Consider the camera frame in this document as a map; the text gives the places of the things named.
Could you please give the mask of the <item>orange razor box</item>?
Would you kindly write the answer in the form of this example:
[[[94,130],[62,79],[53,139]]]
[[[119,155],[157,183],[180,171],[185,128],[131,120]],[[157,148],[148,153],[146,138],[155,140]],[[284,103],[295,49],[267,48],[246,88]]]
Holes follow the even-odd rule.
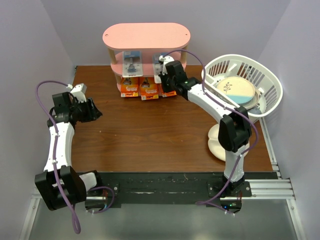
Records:
[[[123,77],[120,84],[120,96],[122,98],[131,98],[139,96],[139,78]]]
[[[153,77],[139,77],[139,94],[142,101],[159,98],[158,85]]]
[[[177,95],[175,91],[164,92],[161,84],[158,84],[157,86],[158,86],[159,94],[160,94],[163,98],[173,97],[173,96],[176,96],[176,95]]]

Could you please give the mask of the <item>pink three-tier wooden shelf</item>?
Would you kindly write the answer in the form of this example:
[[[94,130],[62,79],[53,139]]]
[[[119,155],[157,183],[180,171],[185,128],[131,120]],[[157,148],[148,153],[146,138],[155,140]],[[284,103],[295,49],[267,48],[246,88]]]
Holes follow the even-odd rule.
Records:
[[[110,66],[115,75],[117,88],[121,90],[123,78],[123,53],[141,52],[142,72],[153,77],[152,57],[157,53],[170,53],[183,67],[187,65],[186,50],[191,39],[190,31],[174,22],[118,23],[107,28],[102,34],[110,57]]]

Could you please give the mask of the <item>blue razor blister pack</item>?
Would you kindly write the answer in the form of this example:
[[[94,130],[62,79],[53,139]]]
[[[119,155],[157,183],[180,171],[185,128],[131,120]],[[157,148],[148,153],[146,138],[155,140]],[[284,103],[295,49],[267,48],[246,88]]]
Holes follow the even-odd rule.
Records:
[[[155,53],[152,56],[152,67],[153,67],[153,77],[154,77],[154,82],[156,84],[161,84],[161,77],[159,76],[163,67],[162,64],[159,62],[160,56],[166,55],[166,52],[161,52],[161,53]]]
[[[122,53],[122,76],[124,78],[143,76],[142,54],[140,51],[124,51]]]

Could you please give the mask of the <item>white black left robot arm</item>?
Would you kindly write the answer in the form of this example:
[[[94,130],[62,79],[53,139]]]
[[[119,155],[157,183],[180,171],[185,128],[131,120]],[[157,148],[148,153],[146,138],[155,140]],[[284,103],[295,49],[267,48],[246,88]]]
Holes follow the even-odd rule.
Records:
[[[50,132],[50,147],[47,162],[42,173],[37,174],[34,183],[49,210],[67,206],[63,195],[71,205],[86,200],[87,192],[99,196],[104,190],[96,170],[78,174],[72,168],[72,140],[77,122],[97,120],[102,113],[83,90],[54,94],[54,106],[47,121]]]

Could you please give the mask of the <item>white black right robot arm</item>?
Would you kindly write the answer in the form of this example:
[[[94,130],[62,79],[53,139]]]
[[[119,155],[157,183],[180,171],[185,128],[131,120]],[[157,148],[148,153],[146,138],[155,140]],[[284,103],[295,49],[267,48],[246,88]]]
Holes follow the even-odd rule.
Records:
[[[180,61],[172,60],[169,56],[161,56],[159,63],[162,65],[159,76],[164,92],[175,91],[177,95],[198,105],[217,121],[218,142],[225,151],[225,170],[222,177],[223,187],[215,198],[223,193],[230,197],[235,196],[244,182],[244,157],[252,135],[247,110],[242,106],[224,106],[212,93],[204,91],[200,80],[187,77]]]

